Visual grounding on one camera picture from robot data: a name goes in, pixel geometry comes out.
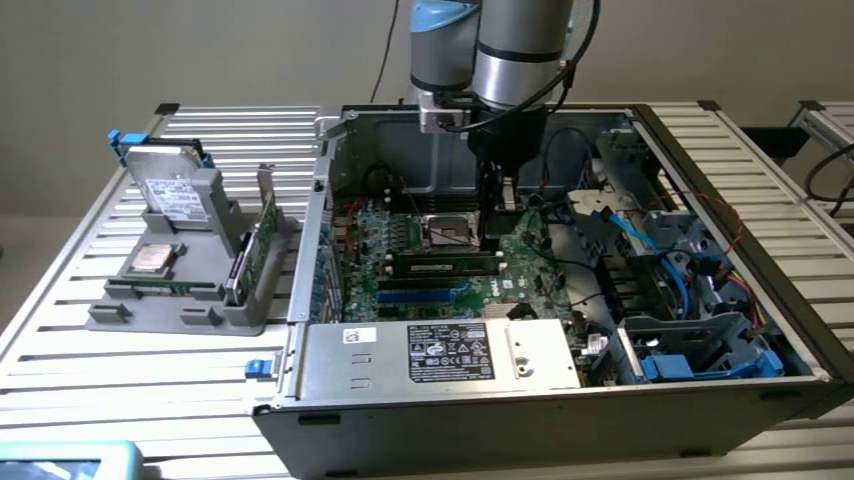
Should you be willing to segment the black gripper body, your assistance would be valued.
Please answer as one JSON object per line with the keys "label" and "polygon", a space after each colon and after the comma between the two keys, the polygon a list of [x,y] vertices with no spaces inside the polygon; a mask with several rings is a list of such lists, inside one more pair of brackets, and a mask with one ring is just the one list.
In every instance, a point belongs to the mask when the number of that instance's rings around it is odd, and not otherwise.
{"label": "black gripper body", "polygon": [[497,168],[521,168],[541,151],[547,117],[542,106],[471,131],[467,146],[478,161]]}

